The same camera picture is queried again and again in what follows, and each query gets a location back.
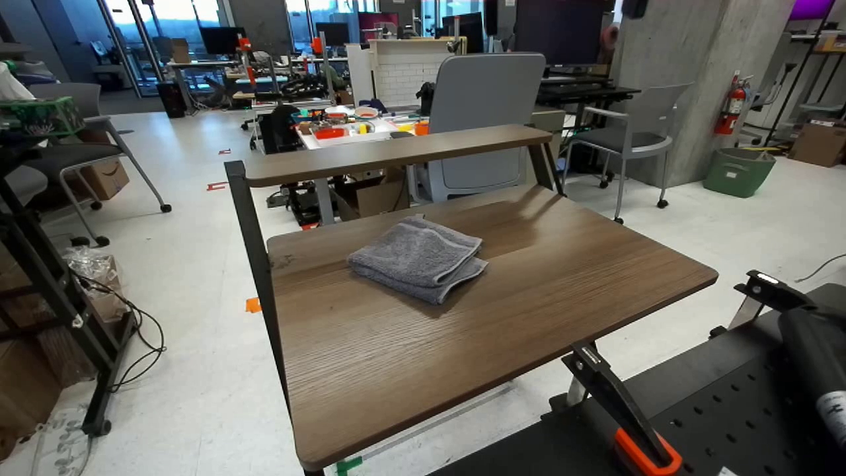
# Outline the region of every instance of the table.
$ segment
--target table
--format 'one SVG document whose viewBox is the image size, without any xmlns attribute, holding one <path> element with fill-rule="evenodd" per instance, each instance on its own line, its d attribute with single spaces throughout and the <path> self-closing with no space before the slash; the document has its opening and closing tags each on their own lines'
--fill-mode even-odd
<svg viewBox="0 0 846 476">
<path fill-rule="evenodd" d="M 267 335 L 307 473 L 661 310 L 717 273 L 553 193 L 550 132 L 480 126 L 228 165 Z M 247 189 L 529 149 L 544 189 L 364 216 L 267 244 Z M 488 269 L 444 308 L 351 278 L 400 216 L 480 235 Z"/>
</svg>

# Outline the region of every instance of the bag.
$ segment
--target bag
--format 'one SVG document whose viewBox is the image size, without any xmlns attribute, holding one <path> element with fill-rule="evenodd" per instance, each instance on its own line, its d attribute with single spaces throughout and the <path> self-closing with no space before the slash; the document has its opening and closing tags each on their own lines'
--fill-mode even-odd
<svg viewBox="0 0 846 476">
<path fill-rule="evenodd" d="M 263 154 L 296 152 L 302 140 L 296 134 L 298 108 L 274 105 L 271 113 L 259 116 Z"/>
</svg>

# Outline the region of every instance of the office chair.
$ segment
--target office chair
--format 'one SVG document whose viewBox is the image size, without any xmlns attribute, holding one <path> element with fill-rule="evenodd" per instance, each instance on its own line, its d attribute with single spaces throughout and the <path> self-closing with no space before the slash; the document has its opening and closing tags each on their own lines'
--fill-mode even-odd
<svg viewBox="0 0 846 476">
<path fill-rule="evenodd" d="M 529 125 L 546 62 L 540 52 L 455 55 L 437 75 L 429 130 Z M 526 152 L 476 154 L 455 162 L 410 167 L 415 200 L 446 200 L 529 181 Z"/>
<path fill-rule="evenodd" d="M 33 195 L 39 195 L 41 191 L 48 191 L 48 177 L 31 167 L 19 167 L 14 173 L 4 175 L 7 189 L 15 193 L 15 198 L 20 200 L 20 206 L 27 206 Z"/>
<path fill-rule="evenodd" d="M 659 208 L 665 208 L 665 175 L 669 175 L 669 145 L 672 145 L 672 120 L 678 103 L 678 96 L 686 91 L 682 87 L 653 87 L 636 92 L 628 103 L 624 103 L 627 112 L 608 112 L 608 108 L 591 108 L 586 105 L 585 112 L 608 120 L 608 126 L 603 130 L 586 130 L 570 137 L 565 157 L 574 157 L 577 145 L 594 149 L 611 157 L 618 157 L 618 191 L 616 191 L 616 208 L 614 208 L 614 222 L 622 219 L 622 200 L 624 200 L 624 189 L 627 189 L 627 170 L 628 162 L 640 159 L 659 159 L 661 167 L 661 195 L 659 195 Z M 606 157 L 606 170 L 603 170 L 603 183 L 606 189 L 614 175 L 608 175 L 608 157 Z"/>
<path fill-rule="evenodd" d="M 66 84 L 31 84 L 28 91 L 31 91 L 33 97 L 64 97 L 64 96 L 72 96 L 80 116 L 84 120 L 84 130 L 102 132 L 109 137 L 109 142 L 110 142 L 110 145 L 101 145 L 101 142 L 61 142 L 61 145 L 49 145 L 49 149 L 39 152 L 39 159 L 27 162 L 28 167 L 39 170 L 41 175 L 48 175 L 49 181 L 56 181 L 61 185 L 61 191 L 72 200 L 84 232 L 97 245 L 109 245 L 109 239 L 97 235 L 90 228 L 90 222 L 84 219 L 74 191 L 66 183 L 68 175 L 76 175 L 80 183 L 86 189 L 86 193 L 92 198 L 92 208 L 101 208 L 101 200 L 95 198 L 92 189 L 80 175 L 80 170 L 84 170 L 84 167 L 90 167 L 95 162 L 105 162 L 105 159 L 113 159 L 113 157 L 127 157 L 129 165 L 138 170 L 138 175 L 150 189 L 150 193 L 156 195 L 160 214 L 172 212 L 172 206 L 164 203 L 160 193 L 156 191 L 154 181 L 146 175 L 146 170 L 132 157 L 132 152 L 123 142 L 123 137 L 113 130 L 110 120 L 101 116 L 101 84 L 66 81 Z"/>
</svg>

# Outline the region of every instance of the chair leg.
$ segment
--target chair leg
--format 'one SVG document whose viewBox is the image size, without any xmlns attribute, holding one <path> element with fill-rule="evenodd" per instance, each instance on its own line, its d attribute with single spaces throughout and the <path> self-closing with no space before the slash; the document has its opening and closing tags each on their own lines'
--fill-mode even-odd
<svg viewBox="0 0 846 476">
<path fill-rule="evenodd" d="M 628 167 L 628 154 L 622 154 L 622 157 L 618 157 L 616 208 L 614 208 L 614 222 L 618 222 L 618 226 L 624 226 L 624 219 L 618 216 L 618 212 L 622 212 L 622 206 L 624 206 L 627 167 Z"/>
<path fill-rule="evenodd" d="M 614 183 L 614 173 L 608 173 L 608 154 L 606 154 L 603 175 L 600 175 L 600 189 L 608 189 L 608 183 Z"/>
<path fill-rule="evenodd" d="M 143 177 L 143 183 L 147 183 L 150 193 L 156 195 L 158 212 L 160 212 L 160 214 L 170 214 L 172 206 L 164 203 L 164 198 L 160 198 L 158 189 L 154 185 L 154 181 L 150 181 L 150 177 L 143 173 L 143 167 L 135 162 L 132 152 L 129 152 L 127 145 L 122 145 L 122 149 L 123 149 L 123 157 L 127 157 L 127 159 L 132 162 L 132 167 L 138 170 L 138 175 Z"/>
<path fill-rule="evenodd" d="M 61 191 L 66 193 L 66 198 L 72 200 L 72 206 L 74 206 L 74 212 L 76 212 L 84 232 L 86 232 L 97 245 L 109 245 L 109 239 L 105 239 L 105 235 L 97 235 L 97 232 L 90 228 L 90 222 L 84 219 L 81 206 L 80 206 L 74 191 L 72 191 L 68 183 L 66 183 L 66 173 L 68 173 L 68 170 L 61 170 L 61 173 L 58 173 L 58 185 L 61 185 Z"/>
<path fill-rule="evenodd" d="M 563 173 L 563 177 L 558 181 L 559 183 L 559 195 L 565 195 L 565 181 L 570 177 L 570 167 L 574 167 L 574 149 L 577 149 L 577 142 L 570 140 L 567 145 L 565 145 L 565 173 Z"/>
<path fill-rule="evenodd" d="M 84 181 L 81 170 L 74 170 L 74 173 L 76 173 L 76 181 L 81 183 L 81 189 L 86 191 L 86 195 L 92 198 L 90 208 L 102 208 L 102 203 L 97 200 L 95 191 Z"/>
<path fill-rule="evenodd" d="M 127 149 L 123 137 L 113 130 L 110 121 L 109 121 L 109 132 L 110 132 L 113 142 L 122 149 L 122 154 L 132 162 L 132 167 L 135 167 L 138 175 L 143 177 L 143 183 L 146 183 L 146 185 L 150 189 L 150 193 L 156 195 L 160 214 L 170 214 L 172 206 L 164 203 L 158 189 L 156 189 L 154 181 L 139 170 L 139 165 L 135 162 L 135 154 Z"/>
<path fill-rule="evenodd" d="M 665 208 L 669 206 L 669 200 L 663 198 L 665 195 L 665 175 L 669 175 L 669 154 L 663 152 L 661 157 L 659 157 L 659 167 L 661 167 L 661 195 L 659 195 L 659 208 Z"/>
</svg>

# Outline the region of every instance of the fire extinguisher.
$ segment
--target fire extinguisher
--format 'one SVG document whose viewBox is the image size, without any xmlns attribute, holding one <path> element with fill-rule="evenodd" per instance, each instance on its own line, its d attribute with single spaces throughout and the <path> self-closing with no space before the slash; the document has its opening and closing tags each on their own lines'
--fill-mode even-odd
<svg viewBox="0 0 846 476">
<path fill-rule="evenodd" d="M 714 134 L 733 134 L 738 130 L 739 112 L 746 105 L 746 79 L 733 77 L 733 87 L 721 103 Z"/>
</svg>

